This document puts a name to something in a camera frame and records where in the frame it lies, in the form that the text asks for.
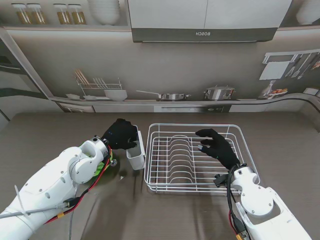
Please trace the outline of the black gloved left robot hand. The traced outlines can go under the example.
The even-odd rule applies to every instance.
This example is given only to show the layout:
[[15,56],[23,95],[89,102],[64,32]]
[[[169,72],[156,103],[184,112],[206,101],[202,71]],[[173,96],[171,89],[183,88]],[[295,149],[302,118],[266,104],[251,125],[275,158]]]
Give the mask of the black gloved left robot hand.
[[112,150],[128,150],[137,146],[138,130],[130,121],[118,118],[100,138]]

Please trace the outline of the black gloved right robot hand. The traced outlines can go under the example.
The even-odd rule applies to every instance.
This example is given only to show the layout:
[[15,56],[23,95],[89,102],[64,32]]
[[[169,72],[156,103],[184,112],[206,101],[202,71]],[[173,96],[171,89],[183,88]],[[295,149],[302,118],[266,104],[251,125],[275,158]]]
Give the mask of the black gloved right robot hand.
[[195,134],[201,138],[211,138],[200,141],[201,145],[198,146],[198,149],[202,153],[218,160],[228,170],[231,170],[233,166],[240,165],[231,145],[218,132],[210,128],[198,130]]

